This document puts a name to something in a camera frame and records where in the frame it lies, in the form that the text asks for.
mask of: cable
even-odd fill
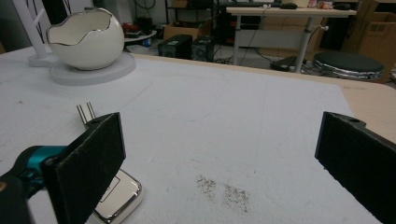
[[[260,17],[260,21],[262,20],[262,17],[264,17],[264,13],[265,13],[265,11],[266,11],[268,8],[271,8],[271,7],[265,7],[265,8],[264,8],[264,11],[262,12],[262,15],[261,15],[261,17]],[[246,55],[247,55],[247,53],[248,53],[248,48],[250,48],[250,44],[251,44],[251,42],[253,41],[253,38],[254,38],[254,36],[256,35],[256,32],[257,32],[257,30],[254,30],[253,35],[251,36],[250,41],[248,42],[247,49],[245,50],[244,57],[242,57],[241,63],[239,64],[240,66],[242,65],[242,62],[245,60],[245,57],[246,57]]]

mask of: white pole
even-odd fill
[[[47,51],[44,48],[44,44],[35,27],[35,23],[34,20],[32,19],[32,15],[30,14],[29,8],[26,6],[23,0],[12,0],[12,2],[14,3],[15,8],[17,9],[23,27],[27,35],[29,36],[30,42],[32,42],[37,59],[47,58]]]

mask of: metal prong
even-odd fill
[[[84,125],[86,125],[90,120],[96,118],[95,114],[93,113],[91,102],[83,105],[78,105],[77,110]]]

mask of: round white base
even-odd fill
[[[108,67],[83,71],[58,61],[49,69],[51,79],[65,86],[89,86],[116,80],[132,73],[136,68],[134,56],[122,53],[121,56]]]

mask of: black foam pad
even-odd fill
[[[85,223],[125,159],[119,113],[88,126],[60,155],[40,163],[59,223]]]

